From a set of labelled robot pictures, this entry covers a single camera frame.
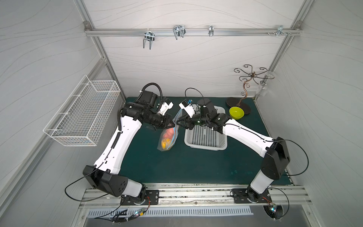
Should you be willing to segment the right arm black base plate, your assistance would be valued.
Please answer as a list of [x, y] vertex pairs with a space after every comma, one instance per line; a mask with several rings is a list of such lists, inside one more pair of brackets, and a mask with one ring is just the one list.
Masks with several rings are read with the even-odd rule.
[[262, 194], [258, 194], [250, 188], [236, 188], [230, 191], [230, 196], [236, 204], [268, 204], [269, 202], [272, 202], [268, 189]]

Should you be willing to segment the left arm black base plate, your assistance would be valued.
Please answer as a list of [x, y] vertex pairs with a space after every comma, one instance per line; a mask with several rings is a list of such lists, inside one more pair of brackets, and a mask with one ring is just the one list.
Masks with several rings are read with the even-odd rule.
[[159, 190], [142, 189], [137, 197], [123, 195], [120, 204], [122, 206], [131, 205], [158, 205]]

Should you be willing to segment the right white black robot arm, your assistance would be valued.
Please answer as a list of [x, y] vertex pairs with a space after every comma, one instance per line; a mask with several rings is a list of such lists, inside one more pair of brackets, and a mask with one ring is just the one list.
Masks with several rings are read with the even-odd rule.
[[243, 193], [251, 203], [257, 203], [266, 189], [285, 172], [290, 157], [286, 142], [281, 137], [273, 139], [264, 136], [243, 126], [227, 114], [218, 113], [208, 98], [203, 98], [196, 104], [199, 113], [195, 112], [191, 102], [186, 99], [179, 107], [186, 112], [177, 120], [179, 126], [188, 130], [197, 125], [207, 126], [234, 138], [263, 158], [259, 172]]

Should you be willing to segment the clear zip-top bag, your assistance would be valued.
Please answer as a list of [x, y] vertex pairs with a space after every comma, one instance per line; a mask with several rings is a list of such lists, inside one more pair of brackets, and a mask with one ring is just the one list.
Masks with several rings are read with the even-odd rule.
[[159, 151], [168, 151], [174, 146], [178, 138], [179, 125], [177, 124], [177, 121], [181, 116], [182, 110], [180, 109], [170, 124], [171, 128], [162, 131], [157, 147]]

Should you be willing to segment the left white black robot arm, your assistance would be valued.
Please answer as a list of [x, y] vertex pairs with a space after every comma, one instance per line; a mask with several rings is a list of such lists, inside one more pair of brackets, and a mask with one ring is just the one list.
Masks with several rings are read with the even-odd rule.
[[153, 92], [143, 91], [136, 101], [126, 103], [118, 111], [118, 126], [107, 147], [94, 165], [87, 165], [83, 170], [84, 177], [93, 188], [114, 197], [131, 197], [136, 204], [145, 201], [145, 185], [119, 173], [126, 152], [143, 123], [157, 129], [174, 125], [171, 115], [167, 114], [174, 104], [164, 97], [157, 111], [154, 111], [157, 97]]

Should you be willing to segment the yellow peach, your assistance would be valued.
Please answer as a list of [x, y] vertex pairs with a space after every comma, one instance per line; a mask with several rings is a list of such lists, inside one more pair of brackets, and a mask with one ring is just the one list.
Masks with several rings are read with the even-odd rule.
[[162, 150], [168, 150], [169, 147], [170, 147], [170, 144], [171, 144], [171, 139], [169, 138], [164, 138], [162, 141], [161, 141], [161, 147], [162, 147]]

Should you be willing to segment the pink peach top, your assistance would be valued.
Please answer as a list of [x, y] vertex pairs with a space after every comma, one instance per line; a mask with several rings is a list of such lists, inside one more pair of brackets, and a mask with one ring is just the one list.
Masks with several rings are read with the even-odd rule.
[[175, 135], [175, 128], [167, 129], [163, 135], [163, 138], [172, 139]]

